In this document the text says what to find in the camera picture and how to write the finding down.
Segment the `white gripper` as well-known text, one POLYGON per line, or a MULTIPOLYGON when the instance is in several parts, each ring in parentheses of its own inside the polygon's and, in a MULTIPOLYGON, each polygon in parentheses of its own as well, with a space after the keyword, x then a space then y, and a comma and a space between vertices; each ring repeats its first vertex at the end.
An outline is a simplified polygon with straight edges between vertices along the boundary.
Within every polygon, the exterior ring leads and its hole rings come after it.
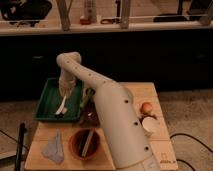
POLYGON ((62 97, 70 97, 73 89, 76 85, 76 77, 65 71, 64 69, 61 70, 61 74, 59 77, 59 92, 62 97))

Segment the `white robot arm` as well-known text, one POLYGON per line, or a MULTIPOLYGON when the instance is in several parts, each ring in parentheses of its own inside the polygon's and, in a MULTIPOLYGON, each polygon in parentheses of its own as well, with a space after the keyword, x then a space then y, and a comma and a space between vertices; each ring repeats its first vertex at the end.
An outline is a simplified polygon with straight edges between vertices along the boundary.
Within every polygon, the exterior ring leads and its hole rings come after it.
POLYGON ((62 94, 73 88, 75 78, 95 91, 96 112, 116 171, 161 171, 130 93, 118 82, 82 66, 78 52, 62 53, 56 61, 62 94))

